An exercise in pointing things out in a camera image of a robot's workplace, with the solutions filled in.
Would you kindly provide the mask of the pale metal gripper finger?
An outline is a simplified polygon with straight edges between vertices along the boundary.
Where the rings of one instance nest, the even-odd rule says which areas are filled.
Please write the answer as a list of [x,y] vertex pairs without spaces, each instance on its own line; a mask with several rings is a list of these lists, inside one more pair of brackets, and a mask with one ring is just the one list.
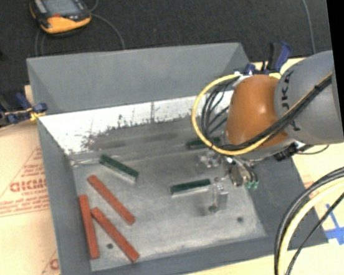
[[213,203],[211,206],[212,212],[224,211],[227,208],[229,193],[223,185],[214,185],[213,187]]
[[202,171],[220,167],[221,162],[221,156],[216,152],[206,152],[198,156],[198,167]]

